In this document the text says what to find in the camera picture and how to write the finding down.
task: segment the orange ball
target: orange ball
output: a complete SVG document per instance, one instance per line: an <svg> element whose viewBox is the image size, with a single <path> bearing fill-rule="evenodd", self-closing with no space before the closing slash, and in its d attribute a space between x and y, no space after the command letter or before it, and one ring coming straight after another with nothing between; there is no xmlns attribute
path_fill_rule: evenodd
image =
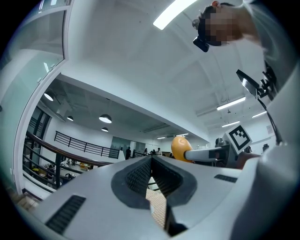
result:
<svg viewBox="0 0 300 240"><path fill-rule="evenodd" d="M192 163L192 161L186 160L184 158L184 152L193 149L191 144L188 142L188 140L185 137L182 136L175 137L172 141L171 149L176 160Z"/></svg>

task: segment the black hair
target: black hair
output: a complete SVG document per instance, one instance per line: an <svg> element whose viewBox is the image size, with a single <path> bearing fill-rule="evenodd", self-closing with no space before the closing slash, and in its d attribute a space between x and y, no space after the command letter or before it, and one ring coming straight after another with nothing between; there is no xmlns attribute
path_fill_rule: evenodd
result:
<svg viewBox="0 0 300 240"><path fill-rule="evenodd" d="M234 7L234 5L222 2L220 5ZM205 32L205 19L210 19L210 15L216 13L216 8L213 6L208 6L205 8L203 13L200 13L198 16L199 25L198 25L198 33L199 37L204 39L209 45L213 46L221 46L221 42L216 41L215 36L208 36Z"/></svg>

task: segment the black cable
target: black cable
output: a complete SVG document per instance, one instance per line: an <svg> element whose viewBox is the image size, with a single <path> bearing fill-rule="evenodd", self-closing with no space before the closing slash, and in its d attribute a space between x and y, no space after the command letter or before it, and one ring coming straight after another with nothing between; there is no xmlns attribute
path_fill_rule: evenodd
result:
<svg viewBox="0 0 300 240"><path fill-rule="evenodd" d="M267 112L267 115L269 117L269 120L271 122L273 131L274 131L274 134L275 134L275 137L276 137L276 143L279 144L282 140L281 140L281 137L279 136L279 132L277 131L276 125L275 125L275 123L274 123L271 115L268 113L266 105L260 99L257 99L257 101L262 105L262 107L264 108L264 110Z"/></svg>

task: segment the black head-mounted camera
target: black head-mounted camera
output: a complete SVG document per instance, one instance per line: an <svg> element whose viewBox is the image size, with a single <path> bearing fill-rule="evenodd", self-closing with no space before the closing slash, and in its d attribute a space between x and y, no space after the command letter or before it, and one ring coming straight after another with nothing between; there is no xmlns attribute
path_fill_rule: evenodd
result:
<svg viewBox="0 0 300 240"><path fill-rule="evenodd" d="M205 19L202 19L198 25L198 37L193 40L193 43L199 47L203 52L207 52L212 46L221 46L222 42L218 41L208 41L205 34Z"/></svg>

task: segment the ear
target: ear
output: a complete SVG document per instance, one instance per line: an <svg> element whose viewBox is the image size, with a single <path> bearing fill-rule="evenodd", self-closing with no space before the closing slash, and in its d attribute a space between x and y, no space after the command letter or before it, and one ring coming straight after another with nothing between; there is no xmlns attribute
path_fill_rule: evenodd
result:
<svg viewBox="0 0 300 240"><path fill-rule="evenodd" d="M220 5L220 3L218 2L218 1L213 1L212 3L211 3L211 5L214 7L214 8L219 8L221 5Z"/></svg>

